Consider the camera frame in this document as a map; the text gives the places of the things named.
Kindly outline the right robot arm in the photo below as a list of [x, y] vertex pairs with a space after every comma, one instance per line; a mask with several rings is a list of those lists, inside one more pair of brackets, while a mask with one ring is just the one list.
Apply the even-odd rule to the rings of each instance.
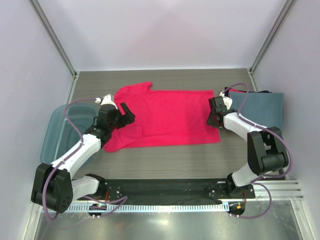
[[212, 97], [208, 103], [210, 112], [206, 124], [229, 130], [247, 143], [247, 163], [226, 178], [228, 196], [241, 198], [243, 192], [264, 174], [288, 167], [290, 159], [279, 128], [258, 125], [228, 108], [224, 96]]

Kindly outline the pink t shirt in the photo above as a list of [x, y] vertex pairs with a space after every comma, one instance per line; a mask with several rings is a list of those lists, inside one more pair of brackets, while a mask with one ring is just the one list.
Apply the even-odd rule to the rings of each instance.
[[207, 125], [212, 90], [154, 90], [152, 85], [137, 83], [117, 91], [115, 103], [126, 103], [135, 120], [112, 133], [106, 152], [220, 142], [219, 131]]

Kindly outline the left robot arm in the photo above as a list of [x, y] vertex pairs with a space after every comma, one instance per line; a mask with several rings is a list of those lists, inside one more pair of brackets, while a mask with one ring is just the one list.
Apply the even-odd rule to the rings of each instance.
[[120, 108], [109, 100], [101, 104], [93, 124], [63, 156], [50, 164], [41, 163], [36, 171], [31, 201], [44, 208], [64, 213], [71, 202], [85, 197], [102, 199], [107, 192], [105, 179], [89, 173], [73, 179], [79, 168], [111, 139], [114, 130], [135, 121], [135, 115], [122, 102]]

